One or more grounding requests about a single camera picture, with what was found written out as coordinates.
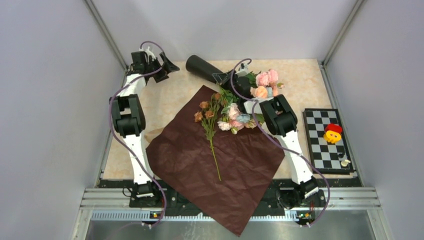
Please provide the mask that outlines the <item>colourful artificial flower bunch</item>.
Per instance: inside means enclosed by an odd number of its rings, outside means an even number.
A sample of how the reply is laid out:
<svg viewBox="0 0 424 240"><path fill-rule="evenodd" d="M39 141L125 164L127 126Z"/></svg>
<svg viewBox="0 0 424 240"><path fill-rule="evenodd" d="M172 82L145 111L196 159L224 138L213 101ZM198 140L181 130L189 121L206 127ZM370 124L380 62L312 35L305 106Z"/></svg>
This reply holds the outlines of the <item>colourful artificial flower bunch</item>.
<svg viewBox="0 0 424 240"><path fill-rule="evenodd" d="M221 131L230 131L237 134L241 129L254 129L265 122L259 103L276 97L279 89L284 85L279 82L278 72L269 69L264 72L250 72L248 77L251 84L252 98L236 95L219 86L220 104L222 106L220 119L217 122Z"/></svg>

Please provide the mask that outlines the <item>brown small rose stem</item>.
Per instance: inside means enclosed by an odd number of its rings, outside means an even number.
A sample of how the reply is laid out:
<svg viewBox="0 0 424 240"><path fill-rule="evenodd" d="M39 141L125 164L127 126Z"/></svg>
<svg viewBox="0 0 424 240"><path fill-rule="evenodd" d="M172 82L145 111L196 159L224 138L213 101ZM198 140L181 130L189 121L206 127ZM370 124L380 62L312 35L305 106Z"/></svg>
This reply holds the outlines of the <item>brown small rose stem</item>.
<svg viewBox="0 0 424 240"><path fill-rule="evenodd" d="M220 97L221 95L216 92L211 95L210 100L202 101L199 104L199 110L194 114L194 122L200 123L204 129L204 134L209 142L209 148L216 167L218 180L222 181L219 164L214 148L214 136L217 132L215 130L215 125L218 120L218 112L221 107Z"/></svg>

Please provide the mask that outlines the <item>black cylindrical vase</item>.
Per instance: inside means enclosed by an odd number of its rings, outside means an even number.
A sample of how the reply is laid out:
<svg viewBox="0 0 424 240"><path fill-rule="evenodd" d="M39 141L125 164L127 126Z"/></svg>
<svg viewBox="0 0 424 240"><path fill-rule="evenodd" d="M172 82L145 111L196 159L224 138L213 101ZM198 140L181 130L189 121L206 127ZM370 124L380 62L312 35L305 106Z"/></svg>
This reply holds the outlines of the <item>black cylindrical vase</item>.
<svg viewBox="0 0 424 240"><path fill-rule="evenodd" d="M197 77L219 85L224 82L227 76L220 69L197 55L191 55L186 60L185 68Z"/></svg>

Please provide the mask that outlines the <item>beige satin ribbon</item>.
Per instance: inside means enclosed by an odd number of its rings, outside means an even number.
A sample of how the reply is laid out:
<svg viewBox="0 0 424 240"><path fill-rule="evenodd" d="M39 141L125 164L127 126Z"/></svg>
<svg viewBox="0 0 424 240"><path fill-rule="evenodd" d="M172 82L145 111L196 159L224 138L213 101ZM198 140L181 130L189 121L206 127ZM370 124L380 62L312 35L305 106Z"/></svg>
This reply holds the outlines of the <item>beige satin ribbon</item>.
<svg viewBox="0 0 424 240"><path fill-rule="evenodd" d="M162 132L163 132L163 128L158 128L158 129L154 129L151 130L149 132L147 132L144 137L148 142L151 142L153 139L155 139L156 137L158 137Z"/></svg>

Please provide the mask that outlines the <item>red paper bouquet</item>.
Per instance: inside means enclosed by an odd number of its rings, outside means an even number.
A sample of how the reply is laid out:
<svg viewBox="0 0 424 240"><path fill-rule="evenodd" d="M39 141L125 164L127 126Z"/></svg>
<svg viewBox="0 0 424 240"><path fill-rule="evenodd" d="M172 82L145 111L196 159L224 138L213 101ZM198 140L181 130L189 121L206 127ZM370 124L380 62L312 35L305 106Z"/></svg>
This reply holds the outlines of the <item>red paper bouquet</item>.
<svg viewBox="0 0 424 240"><path fill-rule="evenodd" d="M202 86L150 142L146 155L154 174L240 236L285 154L257 128L217 130L207 140L194 115L213 94Z"/></svg>

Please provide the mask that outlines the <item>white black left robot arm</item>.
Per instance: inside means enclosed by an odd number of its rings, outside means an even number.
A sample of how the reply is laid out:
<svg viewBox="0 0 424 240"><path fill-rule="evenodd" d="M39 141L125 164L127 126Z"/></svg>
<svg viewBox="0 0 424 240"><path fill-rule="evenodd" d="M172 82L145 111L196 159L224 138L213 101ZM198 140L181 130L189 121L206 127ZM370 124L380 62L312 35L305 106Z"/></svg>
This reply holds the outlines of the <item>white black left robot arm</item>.
<svg viewBox="0 0 424 240"><path fill-rule="evenodd" d="M133 63L125 74L125 84L111 97L111 124L119 135L119 142L128 150L133 168L133 184L137 195L149 207L160 202L160 193L154 188L154 173L144 144L146 117L138 94L147 85L150 78L157 83L168 79L179 67L169 61L164 51L155 56L150 50L132 52Z"/></svg>

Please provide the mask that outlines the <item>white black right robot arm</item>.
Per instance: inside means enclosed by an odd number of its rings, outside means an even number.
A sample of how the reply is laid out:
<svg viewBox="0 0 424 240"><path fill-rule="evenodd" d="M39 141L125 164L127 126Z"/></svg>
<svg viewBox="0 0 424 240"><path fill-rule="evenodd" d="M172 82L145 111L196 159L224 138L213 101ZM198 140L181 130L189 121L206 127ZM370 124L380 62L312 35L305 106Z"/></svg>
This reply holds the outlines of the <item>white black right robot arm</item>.
<svg viewBox="0 0 424 240"><path fill-rule="evenodd" d="M222 96L219 129L236 134L243 128L260 127L277 139L287 153L291 168L291 180L295 184L293 200L299 206L307 206L319 187L311 164L302 153L298 118L287 99L278 92L278 73L273 69L260 73L219 70L211 74L211 80L220 86Z"/></svg>

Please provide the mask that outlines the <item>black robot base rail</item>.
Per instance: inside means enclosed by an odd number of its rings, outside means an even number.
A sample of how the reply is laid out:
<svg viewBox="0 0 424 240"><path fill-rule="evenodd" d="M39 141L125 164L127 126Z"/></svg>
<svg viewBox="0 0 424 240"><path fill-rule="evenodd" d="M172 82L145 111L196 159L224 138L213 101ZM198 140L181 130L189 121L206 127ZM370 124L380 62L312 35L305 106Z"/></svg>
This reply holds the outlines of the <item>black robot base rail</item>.
<svg viewBox="0 0 424 240"><path fill-rule="evenodd" d="M190 202L182 194L171 188L164 181L158 181L162 186L167 200L165 215L167 217L175 216L196 216L203 213L194 203ZM319 189L317 193L309 198L302 199L299 192L300 188L289 179L275 179L265 191L258 206L253 212L254 217L265 216L284 216L290 210L295 208L305 208L306 210L296 213L294 217L301 219L312 219L315 217L315 209L322 208L326 204L324 191ZM122 189L125 197L129 197L129 206L131 208L162 208L164 198L158 187L147 182L141 186L136 184L127 184Z"/></svg>

